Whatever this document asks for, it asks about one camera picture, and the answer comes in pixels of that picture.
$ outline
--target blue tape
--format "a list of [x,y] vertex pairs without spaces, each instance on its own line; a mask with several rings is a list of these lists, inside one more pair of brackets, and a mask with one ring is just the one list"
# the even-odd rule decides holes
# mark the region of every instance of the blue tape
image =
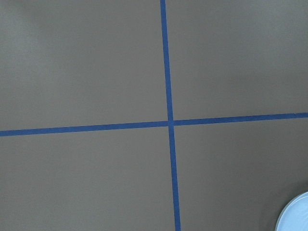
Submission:
[[167,115],[168,115],[168,130],[169,130],[174,223],[175,223],[175,231],[180,231],[181,230],[180,203],[179,203],[177,160],[176,160],[175,138],[174,138],[174,121],[173,121],[173,109],[172,109],[172,92],[171,92],[171,77],[170,77],[170,65],[169,65],[169,48],[168,48],[167,16],[166,16],[165,0],[160,0],[160,12],[161,12],[161,21],[162,21],[162,36],[163,36],[163,51],[164,51],[164,66],[165,66],[165,83],[166,83],[166,98],[167,98]]
[[102,131],[102,130],[116,130],[116,129],[130,129],[130,128],[155,128],[155,127],[167,127],[167,126],[168,126],[167,121],[157,121],[157,122],[62,127],[62,128],[37,128],[37,129],[0,131],[0,136],[22,136],[22,135],[35,135],[35,134]]
[[197,124],[219,124],[219,123],[235,123],[245,121],[275,120],[275,119],[296,119],[308,118],[308,113],[292,113],[292,114],[275,114],[275,115],[250,115],[222,118],[205,118],[205,119],[185,119],[175,120],[175,126],[197,125]]

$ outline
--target gray tile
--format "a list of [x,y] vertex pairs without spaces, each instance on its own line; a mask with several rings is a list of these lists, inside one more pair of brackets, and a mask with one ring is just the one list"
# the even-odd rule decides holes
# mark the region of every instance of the gray tile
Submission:
[[1,1],[0,129],[166,120],[159,2]]
[[167,0],[176,119],[308,111],[308,1]]
[[173,231],[167,128],[0,137],[0,230]]
[[308,191],[308,119],[176,127],[183,231],[270,231]]

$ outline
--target horizontal blue line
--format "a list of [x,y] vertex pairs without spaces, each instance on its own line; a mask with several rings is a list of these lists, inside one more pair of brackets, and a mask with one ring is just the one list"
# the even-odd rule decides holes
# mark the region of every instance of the horizontal blue line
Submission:
[[174,125],[182,126],[182,125],[197,125],[197,124],[220,124],[220,123],[235,123],[235,122],[275,120],[275,119],[296,119],[296,118],[308,118],[308,113],[257,115],[257,116],[250,115],[250,116],[206,118],[206,119],[185,119],[185,120],[175,120]]
[[130,129],[130,128],[154,128],[154,127],[167,127],[167,126],[168,126],[167,121],[157,121],[157,122],[62,127],[62,128],[36,128],[36,129],[0,131],[0,136],[22,136],[22,135],[35,135],[35,134],[102,131],[102,130],[116,130],[116,129]]

